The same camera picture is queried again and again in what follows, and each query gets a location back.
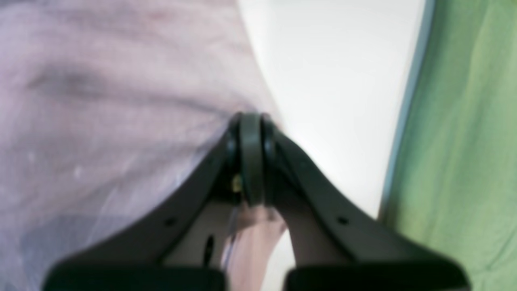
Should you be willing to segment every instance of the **green fabric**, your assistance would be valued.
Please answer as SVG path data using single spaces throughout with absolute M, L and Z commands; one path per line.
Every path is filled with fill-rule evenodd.
M 437 1 L 390 197 L 474 290 L 517 290 L 516 0 Z

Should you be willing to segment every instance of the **black plastic arm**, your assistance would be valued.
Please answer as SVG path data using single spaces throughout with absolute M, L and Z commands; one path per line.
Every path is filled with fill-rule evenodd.
M 284 290 L 470 290 L 462 268 L 372 220 L 346 199 L 267 115 L 238 114 L 188 180 L 156 210 L 58 264 L 46 291 L 213 290 L 232 192 L 286 221 L 297 268 Z

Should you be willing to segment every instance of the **green cloth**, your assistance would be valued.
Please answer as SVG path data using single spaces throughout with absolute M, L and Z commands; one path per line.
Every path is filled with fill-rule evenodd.
M 517 290 L 517 1 L 437 1 L 388 223 Z

